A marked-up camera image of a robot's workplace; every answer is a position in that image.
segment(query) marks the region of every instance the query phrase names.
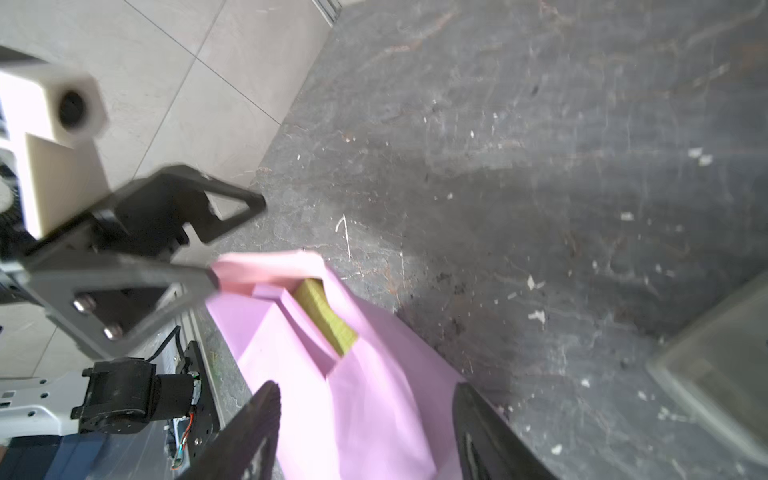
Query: black plastic bracket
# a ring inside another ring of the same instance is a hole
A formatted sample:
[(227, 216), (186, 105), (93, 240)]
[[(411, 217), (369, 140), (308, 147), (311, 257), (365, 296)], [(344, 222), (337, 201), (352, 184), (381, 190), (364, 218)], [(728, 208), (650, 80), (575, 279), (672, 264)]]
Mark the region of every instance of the black plastic bracket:
[(453, 392), (453, 428), (464, 480), (557, 480), (468, 383)]
[[(247, 208), (220, 219), (207, 194), (240, 200)], [(92, 358), (126, 356), (218, 287), (208, 269), (170, 263), (189, 244), (184, 226), (190, 224), (208, 243), (265, 209), (256, 192), (187, 165), (165, 167), (131, 181), (39, 241), (26, 232), (12, 240), (0, 232), (10, 242), (0, 249), (0, 303), (44, 306)], [(165, 302), (173, 289), (180, 295)]]
[(201, 452), (209, 445), (220, 430), (219, 415), (214, 403), (214, 393), (210, 386), (210, 376), (203, 364), (203, 354), (197, 342), (189, 342), (184, 355), (190, 360), (189, 371), (197, 372), (200, 379), (200, 399), (193, 407), (194, 420), (187, 437), (187, 452), (190, 464), (195, 463)]
[(280, 387), (266, 382), (179, 480), (235, 480), (249, 471), (254, 457), (259, 480), (272, 478), (280, 431)]

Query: yellow object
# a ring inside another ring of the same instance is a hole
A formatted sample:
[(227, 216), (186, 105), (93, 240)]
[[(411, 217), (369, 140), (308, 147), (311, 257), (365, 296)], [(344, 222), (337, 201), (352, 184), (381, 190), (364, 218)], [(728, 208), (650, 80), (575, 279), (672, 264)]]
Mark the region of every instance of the yellow object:
[(323, 282), (314, 278), (304, 280), (293, 292), (293, 298), (320, 329), (333, 349), (345, 356), (357, 340), (357, 332), (331, 310)]

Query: screw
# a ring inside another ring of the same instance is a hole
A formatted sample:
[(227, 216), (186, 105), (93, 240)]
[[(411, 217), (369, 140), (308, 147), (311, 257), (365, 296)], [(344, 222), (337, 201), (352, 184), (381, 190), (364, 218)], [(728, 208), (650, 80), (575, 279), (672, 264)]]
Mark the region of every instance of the screw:
[(119, 339), (123, 336), (123, 329), (119, 325), (111, 325), (104, 329), (104, 335), (110, 340)]
[(85, 99), (76, 91), (68, 91), (59, 101), (58, 120), (67, 130), (80, 127), (87, 116), (86, 113)]
[(90, 295), (78, 295), (74, 298), (72, 306), (80, 313), (91, 313), (96, 310), (96, 300)]

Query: floor scratch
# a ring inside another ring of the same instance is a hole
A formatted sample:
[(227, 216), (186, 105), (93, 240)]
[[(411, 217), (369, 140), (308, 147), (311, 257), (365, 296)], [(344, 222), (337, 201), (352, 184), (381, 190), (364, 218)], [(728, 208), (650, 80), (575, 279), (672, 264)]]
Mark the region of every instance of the floor scratch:
[(344, 222), (344, 237), (346, 238), (346, 254), (349, 256), (349, 261), (352, 262), (352, 251), (349, 249), (349, 231), (346, 229), (346, 215), (341, 216), (341, 220), (336, 224), (336, 232), (339, 231), (339, 225)]
[(402, 250), (400, 250), (400, 267), (402, 268), (402, 289), (406, 289), (406, 259), (402, 257)]
[(675, 458), (672, 458), (672, 466), (674, 467), (674, 471), (677, 472), (680, 478), (682, 478), (683, 480), (688, 480), (688, 475), (685, 473), (685, 470), (683, 470), (683, 467), (681, 467), (680, 464), (677, 463), (677, 460)]
[(704, 40), (707, 40), (710, 37), (717, 36), (721, 33), (724, 33), (735, 27), (738, 27), (743, 23), (746, 23), (750, 20), (754, 20), (755, 18), (760, 16), (760, 13), (763, 12), (765, 7), (766, 7), (765, 0), (760, 0), (757, 3), (757, 5), (755, 5), (755, 8), (753, 8), (752, 10), (748, 12), (744, 12), (741, 15), (737, 15), (736, 17), (729, 18), (724, 22), (719, 22), (714, 25), (710, 25), (709, 27), (706, 27), (705, 29), (699, 31), (698, 33), (688, 37), (688, 40), (685, 42), (685, 49), (687, 50), (688, 48), (693, 47), (695, 44), (700, 43)]

